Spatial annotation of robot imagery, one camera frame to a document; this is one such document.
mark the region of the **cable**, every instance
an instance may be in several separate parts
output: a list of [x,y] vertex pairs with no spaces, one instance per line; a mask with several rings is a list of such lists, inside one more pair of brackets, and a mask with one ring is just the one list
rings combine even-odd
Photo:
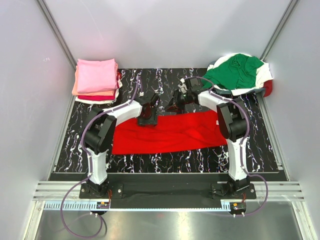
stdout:
[[121,109],[121,108],[124,108],[124,107],[126,107],[126,106],[129,106],[129,105],[133,102],[133,100],[135,99],[135,96],[136,96],[136,94],[137,94],[138,85],[139,85],[138,82],[139,82],[139,83],[141,84],[141,86],[142,86],[142,81],[141,81],[141,77],[140,77],[140,76],[137,76],[137,77],[136,77],[135,89],[134,89],[133,95],[132,95],[129,103],[127,103],[127,104],[122,104],[122,105],[120,105],[120,106],[118,106],[118,107],[115,107],[115,108],[113,108],[113,109],[111,109],[111,110],[107,110],[107,111],[104,111],[104,112],[99,113],[97,116],[95,116],[93,119],[91,119],[91,121],[87,124],[87,126],[85,126],[85,128],[84,128],[84,130],[83,130],[80,144],[81,144],[82,149],[87,153],[87,155],[88,155],[88,157],[89,157],[88,177],[85,178],[85,179],[83,179],[83,180],[81,180],[81,181],[78,182],[77,184],[75,184],[73,187],[71,187],[71,188],[66,192],[66,194],[64,195],[64,197],[63,197],[63,199],[62,199],[62,201],[61,201],[61,206],[60,206],[60,217],[61,217],[61,221],[62,221],[62,224],[63,224],[64,228],[65,228],[70,234],[72,234],[72,235],[74,235],[74,236],[76,236],[76,237],[78,237],[78,238],[81,238],[81,239],[93,239],[93,238],[95,238],[95,237],[101,232],[103,223],[104,223],[104,221],[105,221],[100,215],[98,215],[98,214],[96,213],[95,216],[96,216],[96,217],[99,217],[100,223],[101,223],[99,230],[98,230],[94,235],[92,235],[92,236],[81,236],[81,235],[76,234],[75,232],[73,232],[73,231],[70,230],[70,228],[68,227],[68,225],[67,225],[66,222],[65,222],[64,215],[63,215],[64,202],[65,202],[67,196],[69,195],[69,193],[70,193],[76,186],[81,185],[82,183],[84,183],[84,182],[86,182],[87,180],[89,180],[90,177],[91,177],[91,175],[93,174],[93,172],[92,172],[92,169],[93,169],[92,155],[91,155],[91,153],[88,151],[88,149],[86,148],[86,145],[85,145],[85,135],[86,135],[88,129],[89,129],[89,128],[91,127],[91,125],[94,123],[94,121],[97,120],[98,118],[100,118],[101,116],[103,116],[103,115],[105,115],[105,114],[108,114],[108,113],[110,113],[110,112],[113,112],[113,111],[115,111],[115,110],[119,110],[119,109]]
[[249,176],[249,177],[251,177],[251,178],[254,178],[254,177],[260,178],[260,179],[264,182],[264,184],[265,184],[265,198],[264,198],[264,201],[263,201],[262,205],[261,205],[260,207],[258,207],[256,210],[254,210],[253,212],[250,212],[250,213],[247,213],[247,214],[246,214],[246,216],[251,216],[251,215],[259,212],[261,209],[264,208],[264,206],[265,206],[265,204],[266,204],[266,202],[267,202],[267,199],[268,199],[269,188],[268,188],[267,181],[266,181],[266,179],[265,179],[263,176],[261,176],[261,175],[259,175],[259,174],[250,174],[248,171],[246,171],[246,167],[244,166],[244,160],[243,160],[243,147],[244,147],[244,146],[243,146],[243,143],[244,143],[246,137],[249,135],[249,131],[250,131],[249,117],[248,117],[246,111],[245,111],[238,103],[234,102],[233,100],[230,100],[230,99],[228,99],[228,98],[225,98],[225,97],[223,97],[223,96],[220,96],[220,95],[215,94],[214,92],[212,92],[212,89],[215,87],[215,85],[214,85],[213,82],[211,82],[210,80],[208,80],[208,79],[206,79],[206,78],[204,78],[204,77],[201,77],[201,76],[190,76],[190,77],[185,78],[185,80],[186,80],[186,79],[191,79],[191,78],[203,79],[203,80],[211,83],[211,84],[212,84],[212,87],[209,89],[210,95],[212,95],[212,96],[214,96],[214,97],[216,97],[216,98],[218,98],[218,99],[220,99],[220,100],[223,100],[223,101],[226,101],[226,102],[229,102],[229,103],[235,105],[235,106],[243,113],[243,115],[244,115],[244,118],[245,118],[245,121],[246,121],[246,131],[245,131],[245,135],[243,136],[243,138],[242,138],[241,141],[240,141],[240,162],[241,162],[241,168],[242,168],[242,170],[245,172],[245,174],[246,174],[247,176]]

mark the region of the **crumpled green fabric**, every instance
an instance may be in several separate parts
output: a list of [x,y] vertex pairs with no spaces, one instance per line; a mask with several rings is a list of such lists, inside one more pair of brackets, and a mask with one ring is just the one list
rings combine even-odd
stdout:
[[[222,89],[250,89],[256,86],[257,69],[264,63],[255,56],[241,53],[230,57],[216,68],[209,69],[204,78],[210,80]],[[203,88],[212,86],[210,82],[202,80]]]

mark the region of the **purple cable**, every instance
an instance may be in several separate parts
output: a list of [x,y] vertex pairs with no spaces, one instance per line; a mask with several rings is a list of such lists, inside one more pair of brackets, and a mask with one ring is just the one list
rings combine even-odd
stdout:
[[96,232],[96,234],[92,235],[92,236],[81,236],[81,235],[78,235],[76,233],[74,233],[73,231],[70,230],[70,228],[68,227],[68,225],[66,224],[65,222],[65,219],[64,219],[64,215],[63,215],[63,205],[64,205],[64,202],[67,198],[67,196],[69,195],[69,193],[78,185],[81,185],[82,183],[86,182],[87,180],[89,180],[89,178],[91,177],[92,175],[92,166],[93,166],[93,162],[92,162],[92,155],[91,153],[87,150],[86,146],[85,146],[85,135],[88,131],[88,129],[91,127],[91,125],[94,123],[95,120],[97,120],[98,118],[100,118],[101,116],[107,114],[107,113],[110,113],[112,111],[115,111],[115,110],[119,110],[123,107],[126,107],[126,106],[129,106],[133,100],[135,99],[135,96],[137,94],[137,91],[138,91],[138,82],[141,84],[142,86],[142,82],[141,82],[141,77],[140,76],[137,76],[136,77],[136,84],[135,84],[135,89],[134,89],[134,93],[133,93],[133,96],[131,97],[129,103],[127,104],[123,104],[123,105],[120,105],[118,107],[115,107],[113,110],[107,110],[107,111],[104,111],[104,112],[101,112],[99,113],[97,116],[95,116],[93,119],[91,119],[91,121],[87,124],[87,126],[85,126],[84,130],[83,130],[83,133],[82,133],[82,136],[81,136],[81,141],[80,141],[80,144],[81,144],[81,147],[82,149],[87,153],[88,157],[89,157],[89,166],[88,166],[88,177],[83,179],[82,181],[78,182],[76,185],[74,185],[73,187],[71,187],[67,192],[66,194],[64,195],[62,201],[61,201],[61,207],[60,207],[60,216],[61,216],[61,221],[62,221],[62,224],[64,226],[64,228],[72,235],[78,237],[78,238],[81,238],[81,239],[93,239],[95,238],[100,232],[101,232],[101,229],[102,229],[102,226],[103,226],[103,222],[104,222],[104,219],[100,216],[100,215],[97,215],[100,219],[100,222],[101,222],[101,225],[100,225],[100,228],[99,230]]
[[199,78],[199,79],[203,79],[203,80],[211,83],[211,84],[212,84],[212,87],[209,89],[210,95],[212,95],[212,96],[214,96],[214,97],[216,97],[216,98],[218,98],[218,99],[220,99],[220,100],[227,101],[227,102],[235,105],[235,106],[243,113],[243,115],[244,115],[244,118],[245,118],[245,121],[246,121],[246,131],[245,131],[245,135],[243,136],[243,138],[242,138],[241,141],[240,141],[240,162],[241,162],[241,167],[242,167],[242,169],[243,169],[243,171],[245,172],[246,175],[248,175],[248,176],[251,177],[251,178],[253,178],[253,177],[258,177],[258,178],[260,178],[260,179],[264,182],[264,184],[265,184],[265,198],[264,198],[264,201],[263,201],[262,205],[261,205],[260,207],[258,207],[256,210],[254,210],[253,212],[250,212],[250,213],[247,213],[247,214],[246,214],[247,216],[251,216],[251,215],[259,212],[259,211],[260,211],[261,209],[263,209],[264,206],[266,205],[266,202],[267,202],[267,199],[268,199],[268,195],[269,195],[269,188],[268,188],[267,181],[266,181],[266,179],[265,179],[263,176],[258,175],[258,174],[250,174],[249,172],[246,171],[245,166],[244,166],[244,160],[243,160],[243,156],[242,156],[242,155],[243,155],[243,146],[242,146],[242,144],[244,143],[244,140],[246,139],[246,137],[249,135],[249,131],[250,131],[250,127],[249,127],[250,122],[249,122],[248,115],[247,115],[246,111],[245,111],[238,103],[234,102],[233,100],[230,100],[230,99],[228,99],[228,98],[222,97],[222,96],[220,96],[220,95],[218,95],[218,94],[215,94],[215,93],[211,92],[211,90],[212,90],[215,86],[214,86],[214,83],[211,82],[210,80],[208,80],[208,79],[206,79],[206,78],[204,78],[204,77],[201,77],[201,76],[195,76],[195,77],[190,76],[190,77],[187,77],[187,78],[185,78],[185,79],[191,79],[191,78]]

